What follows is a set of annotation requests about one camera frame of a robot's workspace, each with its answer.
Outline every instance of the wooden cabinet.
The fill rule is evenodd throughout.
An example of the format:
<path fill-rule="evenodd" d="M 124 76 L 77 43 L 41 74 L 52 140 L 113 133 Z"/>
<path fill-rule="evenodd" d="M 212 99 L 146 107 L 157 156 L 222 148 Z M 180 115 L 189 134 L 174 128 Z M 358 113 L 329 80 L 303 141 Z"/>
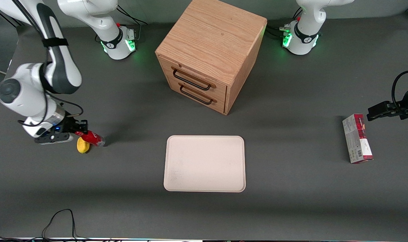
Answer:
<path fill-rule="evenodd" d="M 255 64 L 266 24 L 218 0 L 193 0 L 156 49 L 170 88 L 227 115 Z"/>

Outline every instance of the gray table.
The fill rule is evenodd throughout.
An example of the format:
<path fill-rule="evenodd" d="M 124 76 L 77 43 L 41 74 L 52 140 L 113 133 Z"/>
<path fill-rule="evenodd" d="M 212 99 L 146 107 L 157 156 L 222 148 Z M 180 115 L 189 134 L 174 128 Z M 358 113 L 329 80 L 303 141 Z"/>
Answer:
<path fill-rule="evenodd" d="M 171 26 L 144 26 L 138 52 L 121 61 L 90 28 L 64 29 L 84 81 L 61 97 L 84 107 L 108 147 L 38 146 L 0 105 L 0 235 L 38 236 L 71 208 L 88 237 L 408 241 L 408 120 L 367 123 L 375 160 L 359 165 L 341 126 L 389 99 L 408 70 L 408 15 L 328 20 L 306 56 L 265 37 L 228 116 L 169 89 L 154 51 Z M 43 60 L 37 35 L 22 29 L 8 75 Z M 407 89 L 405 76 L 399 95 Z M 245 191 L 167 192 L 166 141 L 181 134 L 242 136 Z M 61 214 L 48 235 L 69 236 L 70 222 Z"/>

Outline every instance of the black metal handle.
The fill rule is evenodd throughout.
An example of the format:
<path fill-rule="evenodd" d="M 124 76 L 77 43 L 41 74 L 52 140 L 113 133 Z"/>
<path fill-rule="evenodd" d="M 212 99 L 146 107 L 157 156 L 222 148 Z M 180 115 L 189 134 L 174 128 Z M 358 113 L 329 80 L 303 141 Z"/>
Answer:
<path fill-rule="evenodd" d="M 184 88 L 184 86 L 182 85 L 182 86 L 180 87 L 180 92 L 181 92 L 181 93 L 184 93 L 185 95 L 187 95 L 187 96 L 189 96 L 189 97 L 191 97 L 191 98 L 193 98 L 193 99 L 195 99 L 196 101 L 199 101 L 199 102 L 201 102 L 201 103 L 203 103 L 203 104 L 205 104 L 205 105 L 210 105 L 210 104 L 213 102 L 213 99 L 210 99 L 209 102 L 206 102 L 206 101 L 204 101 L 204 100 L 202 100 L 202 99 L 200 99 L 200 98 L 197 98 L 197 97 L 195 97 L 194 95 L 191 95 L 190 93 L 187 93 L 187 92 L 183 91 L 183 88 Z"/>
<path fill-rule="evenodd" d="M 174 75 L 175 78 L 177 78 L 177 79 L 179 79 L 179 80 L 182 80 L 182 81 L 184 81 L 185 83 L 188 83 L 188 84 L 190 84 L 190 85 L 192 85 L 192 86 L 194 86 L 194 87 L 196 87 L 196 88 L 199 88 L 199 89 L 204 90 L 204 91 L 208 91 L 208 90 L 210 89 L 210 87 L 211 87 L 210 84 L 208 85 L 208 87 L 201 87 L 201 86 L 199 86 L 199 85 L 197 85 L 197 84 L 195 84 L 195 83 L 193 83 L 193 82 L 191 82 L 191 81 L 188 81 L 188 80 L 186 80 L 186 79 L 184 79 L 184 78 L 182 78 L 182 77 L 179 77 L 178 75 L 176 75 L 176 73 L 177 73 L 177 69 L 174 69 L 173 75 Z"/>

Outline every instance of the cardboard box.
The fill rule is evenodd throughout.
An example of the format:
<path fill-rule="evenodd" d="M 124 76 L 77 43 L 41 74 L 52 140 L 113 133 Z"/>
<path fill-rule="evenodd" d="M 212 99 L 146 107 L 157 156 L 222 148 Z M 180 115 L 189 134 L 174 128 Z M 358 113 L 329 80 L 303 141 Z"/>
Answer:
<path fill-rule="evenodd" d="M 349 149 L 350 163 L 359 164 L 373 160 L 365 135 L 363 114 L 354 114 L 343 120 L 344 133 Z"/>

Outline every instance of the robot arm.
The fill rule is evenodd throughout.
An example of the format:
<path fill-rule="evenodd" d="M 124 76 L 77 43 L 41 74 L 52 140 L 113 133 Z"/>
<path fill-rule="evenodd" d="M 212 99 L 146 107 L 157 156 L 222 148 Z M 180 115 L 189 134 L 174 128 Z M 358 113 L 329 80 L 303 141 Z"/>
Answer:
<path fill-rule="evenodd" d="M 396 101 L 395 99 L 395 88 L 396 84 L 403 75 L 407 74 L 408 71 L 399 74 L 392 85 L 392 102 L 384 101 L 377 105 L 374 105 L 368 109 L 368 121 L 373 121 L 378 118 L 383 117 L 395 117 L 399 116 L 401 120 L 408 118 L 408 91 L 405 93 L 401 101 Z"/>
<path fill-rule="evenodd" d="M 49 44 L 49 54 L 52 63 L 47 66 L 44 73 L 51 92 L 72 94 L 81 85 L 81 74 L 75 65 L 66 40 L 64 39 L 60 25 L 52 9 L 43 3 L 42 0 L 20 0 L 24 8 L 29 12 L 44 39 L 52 40 L 53 46 Z M 24 23 L 31 24 L 29 20 L 21 13 L 19 8 L 12 0 L 0 0 L 0 10 L 7 15 L 19 19 Z"/>
<path fill-rule="evenodd" d="M 0 10 L 35 26 L 52 58 L 48 65 L 22 64 L 11 78 L 0 83 L 0 102 L 26 116 L 21 124 L 29 135 L 37 138 L 69 116 L 47 91 L 72 94 L 81 85 L 81 74 L 72 60 L 56 16 L 42 0 L 0 0 Z"/>
<path fill-rule="evenodd" d="M 324 7 L 342 6 L 354 0 L 296 0 L 303 9 L 301 19 L 285 24 L 283 47 L 296 55 L 305 55 L 316 46 L 318 32 L 326 20 Z"/>
<path fill-rule="evenodd" d="M 58 0 L 58 5 L 66 15 L 89 25 L 101 39 L 104 51 L 112 59 L 124 59 L 135 51 L 135 32 L 124 26 L 118 27 L 108 15 L 116 10 L 118 0 Z"/>

